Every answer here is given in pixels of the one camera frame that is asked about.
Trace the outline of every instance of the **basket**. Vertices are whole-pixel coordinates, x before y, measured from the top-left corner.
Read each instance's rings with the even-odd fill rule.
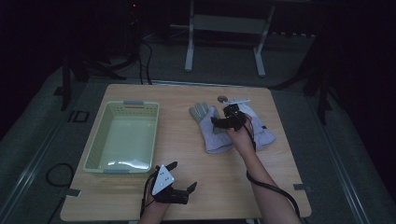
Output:
[[[160,105],[146,101],[106,104],[83,170],[97,174],[151,172]]]

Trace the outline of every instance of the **dark background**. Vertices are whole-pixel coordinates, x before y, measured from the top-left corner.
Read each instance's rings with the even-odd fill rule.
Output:
[[[261,17],[239,1],[203,1],[206,13]],[[137,7],[130,10],[132,3]],[[244,5],[262,4],[244,1]],[[325,37],[326,45],[314,52],[319,58],[332,53],[326,64],[331,86],[352,119],[389,193],[396,199],[392,166],[396,159],[394,116],[396,20],[393,1],[276,2],[271,31]],[[41,0],[0,3],[0,138],[7,133],[44,80],[62,65],[66,43],[96,61],[129,54],[138,43],[124,46],[144,29],[129,30],[131,21],[150,25],[167,38],[169,24],[188,24],[188,1],[76,1]]]

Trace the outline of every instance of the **wooden table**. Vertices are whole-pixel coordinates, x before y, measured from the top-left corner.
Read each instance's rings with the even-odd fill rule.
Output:
[[[249,105],[277,137],[257,154],[279,187],[297,201],[302,217],[310,216],[311,207],[305,192],[293,187],[293,184],[302,184],[302,180],[270,91],[242,87],[114,84],[106,90],[71,185],[71,189],[80,189],[81,193],[79,197],[66,198],[61,218],[65,221],[139,219],[145,177],[98,176],[82,170],[99,118],[106,102],[112,100],[159,102],[154,164],[178,161],[177,168],[171,172],[176,179],[175,189],[186,189],[198,182],[188,204],[172,204],[165,220],[260,217],[238,152],[231,149],[215,155],[205,153],[203,137],[189,113],[189,108],[198,102],[222,108],[217,101],[219,95],[229,99],[251,99]]]

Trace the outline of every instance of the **person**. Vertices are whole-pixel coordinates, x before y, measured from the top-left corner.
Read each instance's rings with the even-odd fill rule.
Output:
[[[250,121],[251,116],[247,115],[246,127],[250,127]],[[257,156],[247,129],[241,128],[237,132],[233,129],[228,129],[225,132],[233,140],[233,146],[242,157],[250,176],[257,181],[277,187],[276,182],[268,174]],[[253,183],[251,187],[265,224],[301,223],[294,208],[284,195]],[[170,206],[169,203],[156,203],[152,200],[152,196],[148,195],[148,203],[152,203],[145,208],[139,224],[160,223]]]

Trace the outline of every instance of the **white triangular device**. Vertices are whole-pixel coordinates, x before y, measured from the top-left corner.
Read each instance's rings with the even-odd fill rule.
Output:
[[[161,165],[160,171],[157,174],[157,179],[154,183],[154,188],[152,188],[152,195],[156,195],[161,190],[165,189],[169,185],[175,182],[175,179],[169,173],[168,169],[164,165]]]

